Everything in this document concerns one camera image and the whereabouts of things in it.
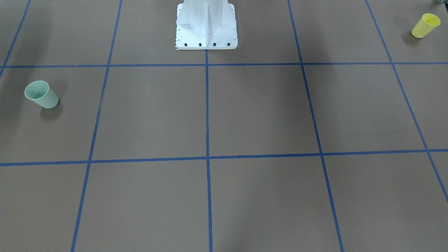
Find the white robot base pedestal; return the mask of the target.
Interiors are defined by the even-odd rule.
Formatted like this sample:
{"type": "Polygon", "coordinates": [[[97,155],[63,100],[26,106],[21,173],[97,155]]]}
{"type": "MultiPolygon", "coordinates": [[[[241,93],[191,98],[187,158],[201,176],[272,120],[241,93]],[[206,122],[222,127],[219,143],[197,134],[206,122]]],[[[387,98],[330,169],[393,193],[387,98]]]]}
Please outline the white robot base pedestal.
{"type": "Polygon", "coordinates": [[[184,0],[176,11],[177,50],[238,47],[235,6],[227,0],[184,0]]]}

